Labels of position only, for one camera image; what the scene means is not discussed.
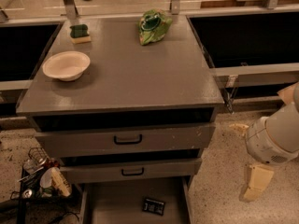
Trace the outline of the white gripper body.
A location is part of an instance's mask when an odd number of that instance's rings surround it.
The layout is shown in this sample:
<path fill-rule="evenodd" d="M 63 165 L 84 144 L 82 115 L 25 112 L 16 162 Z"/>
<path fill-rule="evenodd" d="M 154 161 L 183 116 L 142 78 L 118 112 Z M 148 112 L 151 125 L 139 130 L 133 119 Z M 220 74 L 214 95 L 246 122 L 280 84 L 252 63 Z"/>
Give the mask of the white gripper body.
<path fill-rule="evenodd" d="M 270 138 L 265 126 L 266 120 L 267 117 L 261 117 L 246 130 L 245 142 L 250 156 L 268 165 L 281 165 L 297 158 L 297 151 L 287 151 Z"/>

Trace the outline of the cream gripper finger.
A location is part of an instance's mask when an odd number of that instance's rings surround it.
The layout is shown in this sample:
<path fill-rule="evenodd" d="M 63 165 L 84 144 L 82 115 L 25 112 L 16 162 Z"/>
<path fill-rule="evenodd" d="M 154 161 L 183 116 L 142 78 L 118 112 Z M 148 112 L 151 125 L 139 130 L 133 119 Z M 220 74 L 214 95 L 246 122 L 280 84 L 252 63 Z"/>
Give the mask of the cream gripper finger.
<path fill-rule="evenodd" d="M 262 163 L 248 163 L 245 166 L 245 183 L 240 191 L 239 200 L 250 203 L 258 200 L 269 186 L 274 169 Z"/>
<path fill-rule="evenodd" d="M 240 135 L 244 137 L 246 135 L 247 129 L 249 128 L 249 125 L 234 123 L 230 124 L 229 127 L 232 128 L 234 131 L 240 133 Z"/>

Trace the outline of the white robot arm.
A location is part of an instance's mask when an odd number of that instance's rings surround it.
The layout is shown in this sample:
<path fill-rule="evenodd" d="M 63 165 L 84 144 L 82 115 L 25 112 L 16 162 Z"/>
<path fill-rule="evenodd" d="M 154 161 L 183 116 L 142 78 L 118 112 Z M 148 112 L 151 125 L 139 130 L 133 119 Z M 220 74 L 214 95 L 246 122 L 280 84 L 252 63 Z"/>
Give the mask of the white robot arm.
<path fill-rule="evenodd" d="M 244 138 L 247 152 L 255 160 L 245 167 L 243 202 L 256 201 L 269 186 L 277 166 L 299 155 L 299 83 L 278 92 L 284 106 L 251 125 L 234 123 L 230 128 Z"/>

